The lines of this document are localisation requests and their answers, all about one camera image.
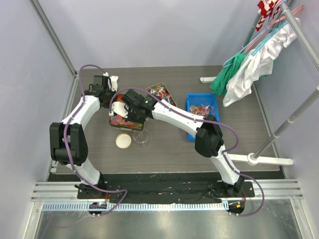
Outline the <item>gold tin of star candies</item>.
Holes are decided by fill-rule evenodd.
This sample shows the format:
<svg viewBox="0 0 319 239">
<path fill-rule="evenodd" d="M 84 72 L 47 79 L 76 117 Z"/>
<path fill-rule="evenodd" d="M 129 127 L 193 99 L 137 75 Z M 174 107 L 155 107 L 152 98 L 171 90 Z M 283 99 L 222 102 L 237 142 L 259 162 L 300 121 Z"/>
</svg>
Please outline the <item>gold tin of star candies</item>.
<svg viewBox="0 0 319 239">
<path fill-rule="evenodd" d="M 115 97 L 115 100 L 113 102 L 116 102 L 116 101 L 123 102 L 122 97 L 123 97 L 123 94 L 118 94 Z M 131 122 L 131 121 L 127 121 L 127 119 L 121 117 L 120 115 L 115 115 L 114 117 L 109 118 L 109 125 L 114 128 L 119 128 L 119 129 L 129 130 L 129 131 L 141 132 L 144 130 L 144 127 L 145 127 L 144 123 Z"/>
</svg>

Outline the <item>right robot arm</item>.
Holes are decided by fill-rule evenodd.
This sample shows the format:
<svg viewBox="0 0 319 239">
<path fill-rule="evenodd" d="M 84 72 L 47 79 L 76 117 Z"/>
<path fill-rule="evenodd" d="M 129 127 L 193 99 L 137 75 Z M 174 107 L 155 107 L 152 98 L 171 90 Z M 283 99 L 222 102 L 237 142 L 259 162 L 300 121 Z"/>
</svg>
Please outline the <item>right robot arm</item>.
<svg viewBox="0 0 319 239">
<path fill-rule="evenodd" d="M 193 115 L 179 109 L 158 96 L 148 93 L 146 96 L 129 89 L 122 101 L 126 104 L 129 121 L 155 119 L 174 125 L 195 138 L 195 151 L 209 158 L 221 175 L 225 191 L 230 197 L 243 191 L 244 177 L 229 158 L 224 145 L 220 123 L 212 115 L 206 117 Z"/>
</svg>

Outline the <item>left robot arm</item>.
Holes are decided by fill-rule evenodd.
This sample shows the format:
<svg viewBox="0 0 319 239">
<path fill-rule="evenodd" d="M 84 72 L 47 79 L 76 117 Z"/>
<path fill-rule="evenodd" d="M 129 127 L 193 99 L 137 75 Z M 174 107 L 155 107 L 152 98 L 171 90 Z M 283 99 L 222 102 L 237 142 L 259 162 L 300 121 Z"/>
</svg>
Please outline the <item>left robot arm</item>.
<svg viewBox="0 0 319 239">
<path fill-rule="evenodd" d="M 96 199 L 106 193 L 106 184 L 88 159 L 88 144 L 84 129 L 91 117 L 100 109 L 108 108 L 110 100 L 118 91 L 118 76 L 107 73 L 94 77 L 98 82 L 83 91 L 79 103 L 61 122 L 49 127 L 50 155 L 52 160 L 71 169 L 81 180 L 84 189 Z"/>
</svg>

